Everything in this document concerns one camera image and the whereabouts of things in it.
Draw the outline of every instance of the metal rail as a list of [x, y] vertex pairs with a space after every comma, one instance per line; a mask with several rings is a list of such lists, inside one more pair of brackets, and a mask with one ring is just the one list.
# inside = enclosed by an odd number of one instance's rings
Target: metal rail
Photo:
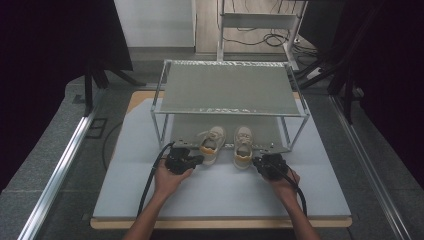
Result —
[[371, 162], [370, 157], [368, 156], [364, 146], [358, 135], [356, 134], [355, 128], [348, 123], [346, 118], [343, 115], [343, 107], [340, 103], [340, 100], [337, 97], [330, 96], [330, 101], [334, 105], [336, 112], [338, 114], [339, 120], [342, 123], [344, 130], [349, 138], [350, 143], [355, 150], [355, 153], [358, 157], [358, 160], [362, 166], [362, 169], [365, 172], [365, 175], [368, 178], [368, 181], [371, 185], [371, 188], [374, 190], [374, 193], [379, 201], [381, 208], [383, 209], [386, 218], [396, 235], [397, 239], [411, 239], [408, 230], [405, 227], [405, 224], [402, 220], [402, 216], [396, 208], [387, 188], [384, 186], [384, 183], [381, 181], [380, 177], [377, 174], [377, 171], [374, 168], [374, 165]]
[[29, 216], [24, 228], [21, 231], [18, 239], [34, 239], [37, 236], [37, 233], [41, 229], [43, 222], [49, 212], [49, 209], [56, 198], [57, 193], [62, 185], [63, 180], [66, 177], [75, 154], [77, 153], [84, 136], [87, 133], [88, 128], [90, 127], [91, 122], [97, 112], [97, 106], [103, 97], [105, 90], [99, 90], [96, 94], [94, 100], [94, 109], [87, 117], [83, 117], [74, 134], [71, 137], [65, 151], [62, 154], [56, 168], [51, 175], [46, 187], [44, 188], [41, 197], [38, 199], [37, 204], [35, 205], [31, 215]]

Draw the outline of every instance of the cable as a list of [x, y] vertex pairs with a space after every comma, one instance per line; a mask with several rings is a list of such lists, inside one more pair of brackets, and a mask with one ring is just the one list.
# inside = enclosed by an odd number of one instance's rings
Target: cable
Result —
[[278, 11], [277, 11], [277, 13], [280, 13], [281, 12], [281, 6], [283, 5], [283, 0], [280, 0], [280, 6], [278, 6]]
[[294, 1], [293, 9], [292, 9], [292, 14], [293, 14], [293, 12], [294, 12], [294, 8], [296, 7], [296, 2], [297, 2], [297, 1]]
[[302, 202], [302, 210], [303, 213], [305, 214], [305, 216], [308, 216], [308, 209], [306, 208], [306, 199], [305, 199], [305, 195], [303, 195], [302, 190], [300, 189], [299, 185], [297, 184], [296, 178], [294, 177], [293, 174], [293, 170], [287, 166], [290, 170], [290, 172], [292, 173], [293, 178], [295, 179], [295, 181], [293, 181], [291, 178], [289, 178], [289, 176], [287, 176], [287, 174], [283, 173], [280, 169], [278, 169], [274, 164], [269, 163], [269, 165], [271, 165], [273, 168], [275, 168], [275, 170], [277, 170], [277, 172], [279, 172], [284, 179], [287, 180], [287, 182], [290, 183], [290, 185], [294, 188], [294, 190], [297, 192], [297, 194], [299, 194], [300, 200]]
[[289, 8], [290, 8], [290, 3], [287, 3], [286, 10], [284, 10], [284, 13], [285, 13], [285, 14], [289, 11]]
[[244, 0], [244, 7], [246, 8], [247, 12], [250, 12], [249, 9], [247, 8], [247, 0]]
[[107, 170], [107, 164], [106, 164], [106, 157], [105, 157], [105, 149], [106, 149], [106, 142], [109, 139], [110, 135], [113, 133], [113, 131], [115, 131], [119, 126], [122, 125], [123, 122], [120, 122], [118, 124], [116, 124], [110, 131], [109, 133], [106, 135], [105, 140], [103, 141], [103, 146], [102, 146], [102, 161], [103, 161], [103, 167], [105, 168], [105, 170]]
[[315, 48], [307, 48], [307, 47], [303, 47], [303, 46], [300, 46], [300, 45], [294, 45], [294, 46], [297, 47], [297, 48], [303, 48], [303, 49], [306, 49], [306, 50], [317, 51]]
[[[334, 58], [336, 59], [340, 58], [340, 55], [346, 51], [345, 49], [349, 47], [351, 43], [351, 39], [354, 37], [353, 34], [355, 34], [356, 30], [359, 28], [358, 24], [360, 24], [363, 21], [365, 16], [366, 16], [366, 12], [362, 13], [358, 17], [359, 19], [359, 21], [357, 21], [358, 23], [352, 24], [352, 26], [349, 27], [349, 29], [347, 30], [347, 34], [343, 35], [342, 39], [339, 41], [337, 45], [332, 46], [329, 50], [327, 50], [324, 53], [317, 52], [318, 59], [312, 64], [310, 64], [308, 67], [300, 71], [296, 71], [295, 72], [296, 78], [302, 78], [306, 76], [307, 74], [311, 73], [315, 68], [319, 67], [323, 63], [331, 62], [332, 60], [334, 60]], [[295, 49], [313, 50], [311, 48], [301, 47], [298, 45], [294, 45], [294, 46], [295, 46]]]
[[299, 51], [298, 49], [294, 49], [294, 53], [303, 54], [304, 56], [310, 56], [310, 57], [318, 57], [318, 53], [314, 52], [308, 52], [308, 51]]
[[146, 200], [147, 192], [149, 192], [150, 185], [152, 184], [153, 176], [155, 175], [156, 169], [159, 165], [159, 161], [162, 158], [163, 153], [170, 146], [174, 145], [174, 142], [170, 142], [166, 144], [165, 147], [162, 148], [155, 162], [153, 163], [152, 170], [150, 170], [149, 178], [147, 179], [146, 186], [144, 187], [143, 195], [141, 196], [140, 205], [138, 207], [137, 216], [140, 215], [141, 211], [143, 211], [144, 201]]
[[[234, 5], [234, 0], [232, 0], [231, 2], [233, 3], [233, 12], [236, 13], [236, 7]], [[247, 12], [249, 12], [249, 9], [247, 8], [247, 5], [246, 5], [246, 0], [244, 1], [244, 6], [246, 7]], [[249, 32], [249, 31], [253, 31], [253, 30], [256, 30], [256, 29], [257, 28], [248, 28], [248, 29], [237, 28], [237, 30], [241, 31], [241, 32]]]
[[312, 63], [307, 64], [307, 63], [303, 62], [302, 60], [300, 60], [300, 58], [302, 58], [302, 57], [309, 57], [309, 56], [297, 56], [296, 62], [299, 62], [300, 64], [302, 64], [303, 66], [306, 66], [306, 67], [312, 64]]
[[[271, 9], [271, 12], [272, 12], [272, 10], [275, 8], [275, 6], [278, 4], [278, 0], [275, 2], [275, 4], [274, 4], [274, 6], [272, 7], [272, 9]], [[280, 6], [279, 6], [279, 10], [278, 10], [278, 12], [280, 12], [280, 9], [281, 9], [281, 5], [282, 5], [282, 0], [280, 1]], [[236, 10], [235, 10], [235, 3], [234, 3], [234, 0], [232, 0], [232, 6], [233, 6], [233, 12], [235, 13], [236, 12]], [[219, 6], [218, 6], [218, 0], [216, 0], [216, 25], [217, 25], [217, 27], [218, 27], [218, 30], [220, 30], [220, 26], [219, 26], [219, 22], [218, 22], [218, 18], [219, 18]], [[256, 30], [257, 28], [249, 28], [249, 29], [240, 29], [240, 28], [237, 28], [237, 30], [238, 31], [245, 31], [245, 32], [248, 32], [248, 31], [252, 31], [252, 30]], [[222, 39], [224, 39], [225, 41], [227, 41], [227, 42], [235, 42], [235, 43], [239, 43], [239, 44], [243, 44], [243, 45], [247, 45], [247, 46], [254, 46], [254, 45], [259, 45], [259, 44], [261, 44], [261, 43], [266, 43], [268, 46], [271, 46], [271, 47], [280, 47], [280, 46], [282, 46], [286, 41], [288, 41], [288, 34], [287, 34], [287, 36], [282, 36], [282, 35], [280, 35], [280, 34], [276, 34], [276, 33], [273, 33], [272, 32], [272, 30], [273, 29], [271, 29], [271, 32], [269, 33], [269, 34], [265, 34], [264, 36], [263, 36], [263, 38], [262, 38], [262, 41], [259, 41], [259, 42], [254, 42], [254, 43], [247, 43], [247, 42], [242, 42], [242, 41], [238, 41], [238, 40], [234, 40], [234, 39], [227, 39], [227, 38], [225, 38], [225, 37], [222, 37]], [[273, 43], [270, 43], [269, 42], [269, 40], [270, 39], [276, 39], [277, 41], [279, 41], [279, 43], [278, 44], [273, 44]]]
[[277, 6], [277, 4], [278, 4], [278, 0], [274, 3], [274, 6], [272, 6], [271, 11], [269, 11], [269, 14], [272, 13], [272, 10], [274, 10], [274, 8], [275, 8], [275, 6]]

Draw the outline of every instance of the aluminum frame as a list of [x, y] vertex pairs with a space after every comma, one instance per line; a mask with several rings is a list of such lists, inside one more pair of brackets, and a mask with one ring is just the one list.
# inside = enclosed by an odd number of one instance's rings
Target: aluminum frame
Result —
[[390, 227], [393, 230], [393, 233], [396, 236], [396, 239], [399, 240], [409, 240], [411, 236], [409, 235], [408, 229], [406, 229], [404, 220], [397, 209], [392, 197], [390, 196], [387, 188], [385, 187], [383, 181], [375, 170], [374, 165], [371, 162], [370, 157], [368, 156], [364, 146], [362, 145], [361, 139], [358, 137], [355, 128], [352, 124], [349, 124], [347, 119], [343, 114], [343, 107], [340, 99], [330, 95], [330, 102], [333, 104], [333, 107], [339, 117], [340, 123], [345, 130], [347, 137], [349, 138], [350, 143], [356, 153], [359, 163], [364, 170], [365, 175], [368, 178], [368, 182], [373, 189], [380, 206], [386, 215], [387, 221], [390, 224]]
[[300, 10], [295, 15], [280, 14], [246, 14], [225, 13], [225, 0], [221, 0], [220, 31], [217, 45], [217, 61], [224, 61], [224, 28], [263, 28], [263, 29], [287, 29], [290, 34], [289, 41], [283, 44], [288, 62], [293, 70], [299, 70], [292, 48], [299, 32], [300, 23], [306, 8], [307, 1], [300, 1]]
[[96, 115], [99, 102], [101, 101], [106, 90], [100, 89], [94, 99], [93, 111], [87, 116], [81, 118], [74, 134], [71, 137], [65, 151], [63, 152], [56, 168], [51, 175], [46, 187], [44, 188], [37, 204], [35, 205], [31, 215], [29, 216], [24, 228], [22, 229], [18, 239], [34, 239], [41, 229], [45, 218], [49, 212], [53, 201], [62, 185], [63, 180], [74, 160], [74, 157], [84, 140], [91, 122]]
[[[157, 100], [159, 97], [159, 92], [161, 91], [161, 87], [163, 86], [162, 82], [163, 81], [167, 81], [167, 77], [169, 74], [169, 69], [172, 67], [172, 63], [173, 62], [189, 62], [191, 64], [204, 64], [205, 62], [208, 63], [214, 63], [214, 64], [219, 64], [219, 65], [243, 65], [246, 64], [247, 66], [261, 66], [264, 64], [276, 64], [277, 66], [281, 66], [284, 67], [287, 71], [288, 77], [292, 79], [293, 83], [294, 83], [294, 89], [295, 91], [298, 93], [299, 95], [299, 100], [302, 104], [302, 110], [303, 113], [299, 113], [299, 114], [281, 114], [281, 113], [273, 113], [273, 114], [260, 114], [260, 113], [249, 113], [249, 114], [234, 114], [234, 115], [245, 115], [245, 116], [269, 116], [269, 117], [279, 117], [281, 119], [281, 124], [283, 127], [283, 131], [284, 131], [284, 140], [286, 143], [286, 146], [282, 146], [282, 147], [276, 147], [274, 146], [272, 143], [269, 146], [264, 146], [264, 145], [253, 145], [253, 149], [256, 150], [260, 150], [261, 152], [265, 152], [265, 153], [277, 153], [277, 152], [290, 152], [292, 151], [297, 139], [300, 136], [300, 133], [302, 132], [304, 126], [306, 125], [306, 122], [308, 121], [309, 117], [310, 117], [310, 111], [309, 111], [309, 107], [307, 106], [307, 104], [305, 103], [305, 99], [302, 95], [302, 93], [300, 92], [299, 86], [297, 84], [296, 78], [294, 76], [294, 73], [292, 71], [292, 67], [289, 63], [287, 62], [274, 62], [274, 63], [268, 63], [268, 62], [237, 62], [237, 61], [228, 61], [228, 62], [215, 62], [215, 61], [182, 61], [182, 60], [165, 60], [164, 61], [164, 67], [162, 70], [162, 76], [161, 79], [159, 80], [159, 83], [157, 85], [156, 88], [156, 93], [155, 93], [155, 97], [152, 103], [152, 107], [150, 109], [150, 114], [152, 116], [153, 119], [153, 123], [155, 126], [155, 132], [156, 132], [156, 136], [158, 139], [158, 143], [159, 143], [159, 149], [162, 148], [164, 146], [164, 140], [165, 140], [165, 135], [166, 135], [166, 128], [168, 125], [168, 120], [169, 120], [169, 115], [170, 114], [226, 114], [226, 113], [222, 113], [222, 112], [213, 112], [213, 113], [199, 113], [199, 112], [193, 112], [193, 113], [182, 113], [182, 112], [172, 112], [172, 111], [168, 111], [168, 112], [161, 112], [160, 110], [157, 110]], [[162, 131], [160, 131], [159, 129], [159, 124], [156, 118], [157, 114], [164, 114], [165, 115], [165, 122], [164, 125], [162, 127]], [[295, 136], [291, 139], [290, 138], [290, 134], [287, 130], [287, 125], [286, 125], [286, 119], [287, 117], [296, 117], [296, 118], [302, 118], [302, 122], [300, 124], [299, 129], [297, 130]], [[191, 147], [191, 148], [196, 148], [198, 147], [196, 144], [190, 143], [186, 145], [187, 147]], [[224, 148], [232, 148], [234, 147], [234, 144], [225, 144]]]

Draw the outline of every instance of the shoe lace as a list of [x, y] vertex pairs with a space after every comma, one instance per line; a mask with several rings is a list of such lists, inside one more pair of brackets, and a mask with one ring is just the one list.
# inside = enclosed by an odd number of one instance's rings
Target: shoe lace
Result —
[[239, 133], [237, 135], [237, 141], [241, 144], [251, 145], [252, 144], [252, 138], [250, 135], [245, 133]]
[[205, 134], [207, 134], [206, 139], [210, 139], [212, 141], [217, 141], [218, 139], [224, 137], [223, 134], [221, 134], [219, 132], [215, 132], [215, 131], [210, 131], [210, 130], [201, 132], [201, 133], [197, 134], [197, 136], [199, 137], [199, 136], [202, 136], [202, 135], [205, 135]]

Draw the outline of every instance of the sneaker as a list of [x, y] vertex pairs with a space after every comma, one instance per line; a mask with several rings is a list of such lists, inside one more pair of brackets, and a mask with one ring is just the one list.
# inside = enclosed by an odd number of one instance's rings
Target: sneaker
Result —
[[200, 143], [199, 150], [205, 157], [203, 164], [212, 165], [216, 161], [219, 149], [225, 143], [225, 129], [219, 126], [211, 128], [211, 130], [199, 133], [198, 136], [205, 134]]
[[238, 169], [246, 169], [252, 163], [252, 131], [241, 126], [234, 133], [234, 165]]

